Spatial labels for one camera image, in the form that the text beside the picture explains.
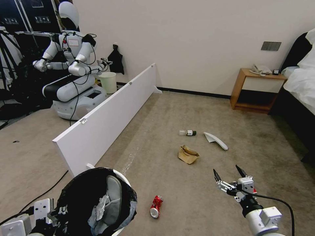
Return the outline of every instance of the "crushed soda can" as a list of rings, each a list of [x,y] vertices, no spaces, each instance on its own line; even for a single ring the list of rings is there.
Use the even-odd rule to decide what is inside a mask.
[[[160,215],[160,207],[161,207],[162,202],[163,202],[163,199],[161,198],[161,196],[156,195],[150,209],[150,214],[155,219],[158,218]]]

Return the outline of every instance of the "telephone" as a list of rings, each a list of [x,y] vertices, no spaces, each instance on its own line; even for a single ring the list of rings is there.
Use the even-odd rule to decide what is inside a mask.
[[[255,64],[253,65],[250,72],[260,75],[262,77],[266,76],[267,74],[272,74],[272,71],[267,66],[258,66]]]

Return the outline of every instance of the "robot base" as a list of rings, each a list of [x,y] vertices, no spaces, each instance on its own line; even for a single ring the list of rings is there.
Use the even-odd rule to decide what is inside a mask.
[[[72,120],[79,120],[105,100],[105,89],[94,84],[91,89],[79,95],[79,100],[76,96],[68,102],[53,101],[53,107],[58,116],[69,120],[74,112],[75,104],[78,101]]]

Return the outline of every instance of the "paper bag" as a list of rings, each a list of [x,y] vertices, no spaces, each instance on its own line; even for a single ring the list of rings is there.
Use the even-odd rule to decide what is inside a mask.
[[[192,164],[199,157],[199,153],[190,149],[186,145],[180,147],[178,158],[187,164]]]

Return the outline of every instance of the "small bottle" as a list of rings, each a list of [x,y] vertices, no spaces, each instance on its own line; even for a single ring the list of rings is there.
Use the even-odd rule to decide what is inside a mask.
[[[195,136],[197,134],[194,130],[180,130],[178,135]]]

